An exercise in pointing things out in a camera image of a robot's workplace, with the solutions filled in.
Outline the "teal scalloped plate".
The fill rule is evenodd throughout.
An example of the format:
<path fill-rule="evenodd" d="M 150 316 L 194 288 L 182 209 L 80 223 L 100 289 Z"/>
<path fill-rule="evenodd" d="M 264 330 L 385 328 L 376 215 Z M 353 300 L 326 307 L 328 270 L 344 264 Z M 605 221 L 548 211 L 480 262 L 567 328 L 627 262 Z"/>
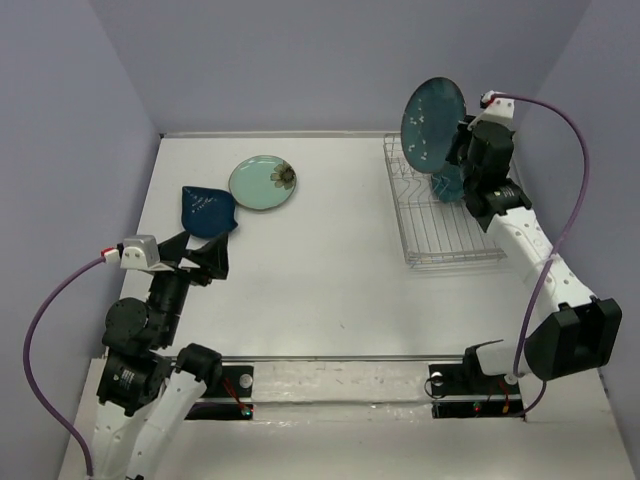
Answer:
<path fill-rule="evenodd" d="M 431 175 L 431 190 L 436 199 L 442 203 L 460 201 L 464 196 L 460 169 L 446 163 L 439 172 Z"/>

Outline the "small dark teal round plate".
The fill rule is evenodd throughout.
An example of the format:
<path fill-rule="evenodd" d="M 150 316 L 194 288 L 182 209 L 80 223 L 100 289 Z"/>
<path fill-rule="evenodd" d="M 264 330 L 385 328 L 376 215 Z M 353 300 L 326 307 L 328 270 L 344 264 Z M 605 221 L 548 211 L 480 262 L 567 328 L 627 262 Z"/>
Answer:
<path fill-rule="evenodd" d="M 431 174 L 444 167 L 458 123 L 466 111 L 460 88 L 449 78 L 431 78 L 414 91 L 400 127 L 402 151 L 414 170 Z"/>

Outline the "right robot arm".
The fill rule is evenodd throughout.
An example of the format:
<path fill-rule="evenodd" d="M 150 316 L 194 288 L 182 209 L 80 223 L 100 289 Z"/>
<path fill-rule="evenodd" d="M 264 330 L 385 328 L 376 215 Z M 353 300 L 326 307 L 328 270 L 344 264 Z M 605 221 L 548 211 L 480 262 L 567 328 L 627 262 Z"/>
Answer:
<path fill-rule="evenodd" d="M 524 333 L 466 349 L 460 379 L 473 392 L 498 375 L 551 381 L 600 368 L 611 358 L 622 320 L 618 303 L 597 297 L 554 250 L 531 201 L 509 178 L 513 135 L 467 115 L 447 155 L 461 170 L 467 211 L 536 297 L 525 310 L 531 323 Z"/>

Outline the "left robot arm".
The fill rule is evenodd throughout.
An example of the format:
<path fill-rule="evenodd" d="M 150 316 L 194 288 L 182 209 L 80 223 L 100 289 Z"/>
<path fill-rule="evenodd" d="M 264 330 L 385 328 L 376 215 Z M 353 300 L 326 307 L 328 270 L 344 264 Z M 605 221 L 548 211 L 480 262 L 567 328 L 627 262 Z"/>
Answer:
<path fill-rule="evenodd" d="M 192 286 L 229 272 L 228 236 L 198 249 L 183 231 L 163 242 L 136 235 L 103 251 L 106 262 L 150 275 L 145 299 L 126 297 L 108 310 L 102 343 L 106 363 L 97 389 L 91 444 L 94 479 L 152 479 L 190 409 L 221 383 L 222 357 L 191 343 L 175 359 L 170 346 Z"/>

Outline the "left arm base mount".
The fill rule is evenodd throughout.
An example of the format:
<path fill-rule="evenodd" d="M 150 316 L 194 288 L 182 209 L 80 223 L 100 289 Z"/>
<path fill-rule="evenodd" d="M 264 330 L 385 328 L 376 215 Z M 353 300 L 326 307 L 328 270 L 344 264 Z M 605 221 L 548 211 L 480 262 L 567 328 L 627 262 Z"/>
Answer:
<path fill-rule="evenodd" d="M 254 366 L 224 364 L 220 381 L 208 387 L 186 415 L 188 421 L 251 421 Z"/>

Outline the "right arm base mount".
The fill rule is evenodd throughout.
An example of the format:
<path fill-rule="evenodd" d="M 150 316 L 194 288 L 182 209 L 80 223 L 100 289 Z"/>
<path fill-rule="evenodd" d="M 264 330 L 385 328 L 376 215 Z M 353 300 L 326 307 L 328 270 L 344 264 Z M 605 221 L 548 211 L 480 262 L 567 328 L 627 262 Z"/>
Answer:
<path fill-rule="evenodd" d="M 518 383 L 503 376 L 472 379 L 461 363 L 430 364 L 423 389 L 434 419 L 507 418 L 524 410 Z"/>

